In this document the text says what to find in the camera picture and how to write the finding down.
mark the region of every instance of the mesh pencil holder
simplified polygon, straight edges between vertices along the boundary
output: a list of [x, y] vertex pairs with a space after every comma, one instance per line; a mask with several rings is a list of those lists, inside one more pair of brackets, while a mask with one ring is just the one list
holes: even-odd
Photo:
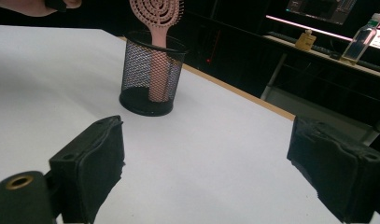
[[173, 109], [181, 67], [187, 48], [167, 36], [166, 49], [151, 45], [151, 34], [126, 35], [120, 103], [144, 116], [163, 116]]

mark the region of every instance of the white tabletop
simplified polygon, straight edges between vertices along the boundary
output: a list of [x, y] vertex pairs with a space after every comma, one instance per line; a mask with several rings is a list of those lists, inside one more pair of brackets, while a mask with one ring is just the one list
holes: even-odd
[[286, 159], [291, 120], [184, 69], [170, 114], [136, 115], [124, 51], [100, 30], [0, 26], [0, 181], [121, 115], [126, 166], [96, 224], [340, 223]]

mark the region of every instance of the hairbrush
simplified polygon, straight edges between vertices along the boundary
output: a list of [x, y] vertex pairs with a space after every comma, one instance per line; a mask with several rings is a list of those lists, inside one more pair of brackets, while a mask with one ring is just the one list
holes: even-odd
[[[130, 0], [134, 15], [151, 32], [152, 45], [166, 49], [167, 31], [175, 25], [183, 13], [183, 0]], [[151, 59], [148, 98], [153, 102], [168, 101], [167, 55], [153, 51]]]

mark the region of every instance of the plastic bottle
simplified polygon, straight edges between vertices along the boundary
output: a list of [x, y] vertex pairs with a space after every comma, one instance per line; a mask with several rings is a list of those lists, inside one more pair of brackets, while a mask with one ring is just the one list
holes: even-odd
[[361, 27], [355, 34], [340, 61], [355, 65], [376, 36], [376, 26], [378, 26], [379, 22], [380, 14], [374, 13], [367, 25]]

